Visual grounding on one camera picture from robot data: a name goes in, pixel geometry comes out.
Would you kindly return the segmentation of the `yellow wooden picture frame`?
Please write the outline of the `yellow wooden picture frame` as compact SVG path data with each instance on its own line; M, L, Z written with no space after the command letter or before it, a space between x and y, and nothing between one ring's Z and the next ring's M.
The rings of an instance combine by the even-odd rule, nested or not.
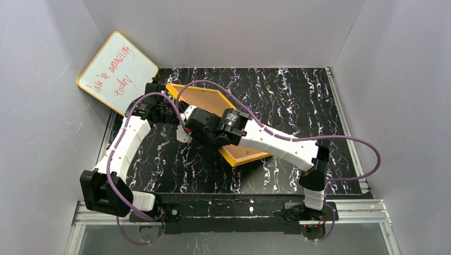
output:
M232 167L270 156L238 145L249 116L236 110L223 93L199 87L188 87L181 92L182 88L180 84L166 85L169 94L180 100L179 110L187 129L178 126L178 141L195 141L212 152L219 152Z

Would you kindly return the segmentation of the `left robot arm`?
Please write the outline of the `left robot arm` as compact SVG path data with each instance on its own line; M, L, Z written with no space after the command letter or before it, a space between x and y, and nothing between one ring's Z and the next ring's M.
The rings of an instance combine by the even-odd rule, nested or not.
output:
M85 170L80 184L86 208L117 217L129 213L152 221L149 212L157 208L155 194L132 191L127 186L127 172L143 140L155 123L180 124L180 115L188 108L184 101L174 101L165 86L147 83L144 95L126 109L121 128L104 157L93 170Z

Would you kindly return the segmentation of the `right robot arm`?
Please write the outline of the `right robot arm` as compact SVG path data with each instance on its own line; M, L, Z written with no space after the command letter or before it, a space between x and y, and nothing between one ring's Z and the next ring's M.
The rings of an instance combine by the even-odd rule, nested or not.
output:
M316 211L323 209L324 170L329 159L327 143L298 141L292 135L259 125L248 113L232 108L218 116L191 105L181 117L186 130L178 127L180 142L195 140L213 151L229 145L241 146L283 159L303 172L299 184L304 189L305 207Z

